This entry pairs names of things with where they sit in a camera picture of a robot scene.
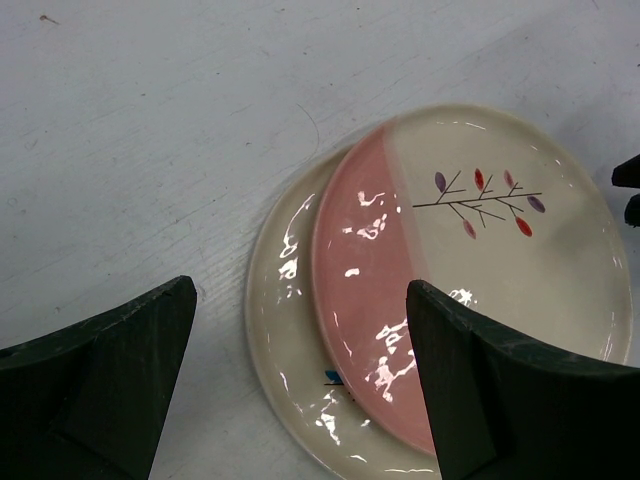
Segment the cream plate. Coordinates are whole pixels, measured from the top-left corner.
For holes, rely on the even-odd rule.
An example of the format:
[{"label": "cream plate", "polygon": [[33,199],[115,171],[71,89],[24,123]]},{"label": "cream plate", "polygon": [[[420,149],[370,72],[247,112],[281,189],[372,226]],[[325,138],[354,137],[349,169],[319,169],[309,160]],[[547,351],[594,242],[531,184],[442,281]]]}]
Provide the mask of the cream plate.
[{"label": "cream plate", "polygon": [[378,427],[326,373],[333,365],[314,314],[309,249],[320,196],[347,150],[291,185],[262,228],[245,298],[253,363],[285,427],[338,476],[439,479],[434,457]]},{"label": "cream plate", "polygon": [[367,135],[327,186],[312,262],[321,330],[349,392],[425,452],[410,280],[572,352],[621,363],[629,349],[629,273],[604,199],[546,135],[491,109],[427,108]]}]

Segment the black object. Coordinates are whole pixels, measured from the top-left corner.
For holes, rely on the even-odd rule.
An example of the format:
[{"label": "black object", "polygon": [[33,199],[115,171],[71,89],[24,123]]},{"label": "black object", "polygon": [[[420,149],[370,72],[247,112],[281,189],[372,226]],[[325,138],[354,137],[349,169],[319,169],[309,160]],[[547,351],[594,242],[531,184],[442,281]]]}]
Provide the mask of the black object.
[{"label": "black object", "polygon": [[148,478],[195,307],[178,277],[0,350],[0,478]]},{"label": "black object", "polygon": [[535,340],[424,281],[407,317],[443,480],[635,475],[640,369]]},{"label": "black object", "polygon": [[[640,155],[618,165],[613,170],[611,183],[616,187],[640,188]],[[640,226],[640,195],[634,195],[627,203],[624,221],[633,227]]]}]

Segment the cream section of plate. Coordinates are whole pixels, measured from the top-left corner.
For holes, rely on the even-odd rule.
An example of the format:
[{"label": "cream section of plate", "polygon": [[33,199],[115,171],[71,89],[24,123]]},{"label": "cream section of plate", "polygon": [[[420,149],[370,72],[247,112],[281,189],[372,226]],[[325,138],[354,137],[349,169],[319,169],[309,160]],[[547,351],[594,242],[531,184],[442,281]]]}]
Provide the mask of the cream section of plate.
[{"label": "cream section of plate", "polygon": [[345,387],[326,385],[325,353],[311,295],[316,209],[348,149],[315,166],[277,202],[249,269],[245,321],[258,377],[276,415],[318,461],[345,479],[440,479],[437,461],[372,422]]},{"label": "cream section of plate", "polygon": [[[436,287],[539,340],[625,361],[632,321],[625,253],[604,199],[569,154],[508,114],[462,105],[398,119],[387,148],[413,205],[440,202],[413,208]],[[492,199],[510,192],[522,196]],[[541,203],[528,193],[540,193]]]}]

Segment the gray tabletop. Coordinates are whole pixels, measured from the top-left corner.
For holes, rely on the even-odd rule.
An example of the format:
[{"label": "gray tabletop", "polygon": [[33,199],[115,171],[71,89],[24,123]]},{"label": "gray tabletop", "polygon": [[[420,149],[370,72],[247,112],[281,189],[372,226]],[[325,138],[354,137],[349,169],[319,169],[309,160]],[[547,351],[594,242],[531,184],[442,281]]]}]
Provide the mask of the gray tabletop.
[{"label": "gray tabletop", "polygon": [[631,195],[609,184],[640,153],[637,0],[2,3],[0,347],[190,275],[154,479],[330,478],[270,410],[241,305],[278,192],[350,132],[489,104],[573,152],[616,218]]}]

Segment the pink section of plate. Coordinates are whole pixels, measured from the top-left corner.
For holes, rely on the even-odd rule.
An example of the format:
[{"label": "pink section of plate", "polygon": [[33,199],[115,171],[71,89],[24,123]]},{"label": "pink section of plate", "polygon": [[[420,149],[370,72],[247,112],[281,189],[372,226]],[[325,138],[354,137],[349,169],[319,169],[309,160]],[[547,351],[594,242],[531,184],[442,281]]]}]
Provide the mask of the pink section of plate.
[{"label": "pink section of plate", "polygon": [[354,147],[325,191],[313,236],[313,289],[329,354],[356,402],[399,439],[435,454],[405,309],[407,285],[424,277],[424,262],[385,148],[392,125]]}]

